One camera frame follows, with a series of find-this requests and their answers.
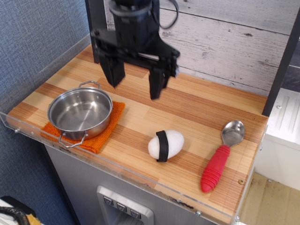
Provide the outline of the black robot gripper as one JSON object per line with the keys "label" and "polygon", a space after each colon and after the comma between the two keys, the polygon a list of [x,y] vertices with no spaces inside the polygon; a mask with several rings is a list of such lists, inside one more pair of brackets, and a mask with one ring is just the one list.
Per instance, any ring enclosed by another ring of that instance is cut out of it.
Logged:
{"label": "black robot gripper", "polygon": [[115,30],[94,29],[91,36],[101,68],[116,88],[125,77],[124,64],[150,71],[150,98],[160,97],[171,76],[178,74],[180,52],[159,36],[159,9],[111,9]]}

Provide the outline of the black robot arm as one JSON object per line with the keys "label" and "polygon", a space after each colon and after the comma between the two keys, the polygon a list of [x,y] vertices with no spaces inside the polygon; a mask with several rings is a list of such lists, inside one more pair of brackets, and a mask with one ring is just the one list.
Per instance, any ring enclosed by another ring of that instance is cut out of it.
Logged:
{"label": "black robot arm", "polygon": [[149,70],[150,98],[158,99],[169,78],[176,77],[180,52],[160,35],[158,0],[112,0],[114,30],[93,29],[93,50],[109,84],[116,87],[125,77],[124,64]]}

